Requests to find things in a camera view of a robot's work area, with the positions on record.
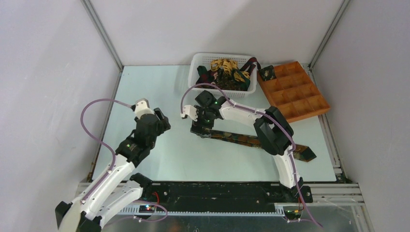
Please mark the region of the dark floral patterned tie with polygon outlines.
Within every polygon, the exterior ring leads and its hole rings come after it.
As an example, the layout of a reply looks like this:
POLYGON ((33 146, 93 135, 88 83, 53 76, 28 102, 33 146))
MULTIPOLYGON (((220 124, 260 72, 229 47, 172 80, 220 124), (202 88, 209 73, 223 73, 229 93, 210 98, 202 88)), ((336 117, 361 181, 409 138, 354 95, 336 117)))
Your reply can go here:
MULTIPOLYGON (((244 145, 248 147, 263 149, 261 142, 258 140, 258 138, 252 135, 231 133, 220 130, 207 130, 204 133, 199 133, 197 135, 201 138, 210 138, 229 143, 244 145)), ((303 162, 310 162, 316 159, 317 157, 309 146, 299 144, 295 145, 295 151, 293 152, 293 156, 296 160, 300 160, 303 162)))

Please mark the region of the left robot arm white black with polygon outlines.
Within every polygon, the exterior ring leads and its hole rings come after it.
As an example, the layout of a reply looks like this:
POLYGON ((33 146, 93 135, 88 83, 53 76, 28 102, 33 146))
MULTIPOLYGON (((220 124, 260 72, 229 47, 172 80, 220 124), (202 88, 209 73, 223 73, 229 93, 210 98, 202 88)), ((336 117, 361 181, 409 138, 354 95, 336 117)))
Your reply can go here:
POLYGON ((141 174, 131 177, 121 192, 113 193, 118 184, 150 154, 157 137, 171 128, 168 117, 160 108, 150 109, 141 103, 132 108, 136 114, 136 128, 119 144, 112 163, 77 198, 57 205, 58 231, 100 232, 129 203, 151 199, 153 188, 147 184, 149 179, 141 174))

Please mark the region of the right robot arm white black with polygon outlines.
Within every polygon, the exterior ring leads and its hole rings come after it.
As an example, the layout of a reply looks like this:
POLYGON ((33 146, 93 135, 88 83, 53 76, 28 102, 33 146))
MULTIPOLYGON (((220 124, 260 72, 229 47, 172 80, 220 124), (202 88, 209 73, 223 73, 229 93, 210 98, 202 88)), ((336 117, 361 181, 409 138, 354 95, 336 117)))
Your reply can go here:
POLYGON ((303 179, 297 172, 293 152, 296 149, 293 129, 278 108, 251 108, 226 96, 216 99, 209 91, 196 97, 197 104, 182 105, 182 118, 191 118, 190 131, 202 138, 225 140, 258 147, 273 156, 279 172, 282 198, 294 202, 301 195, 303 179), (254 128, 256 136, 214 130, 215 120, 230 120, 254 128))

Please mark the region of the orange compartment tray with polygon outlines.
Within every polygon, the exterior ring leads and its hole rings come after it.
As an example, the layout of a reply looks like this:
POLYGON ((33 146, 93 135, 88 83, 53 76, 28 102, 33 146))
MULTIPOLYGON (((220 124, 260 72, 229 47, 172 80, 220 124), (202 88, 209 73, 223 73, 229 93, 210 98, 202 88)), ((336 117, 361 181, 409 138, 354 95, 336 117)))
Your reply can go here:
POLYGON ((327 113, 331 107, 298 61, 274 66, 277 78, 258 83, 271 106, 289 123, 327 113))

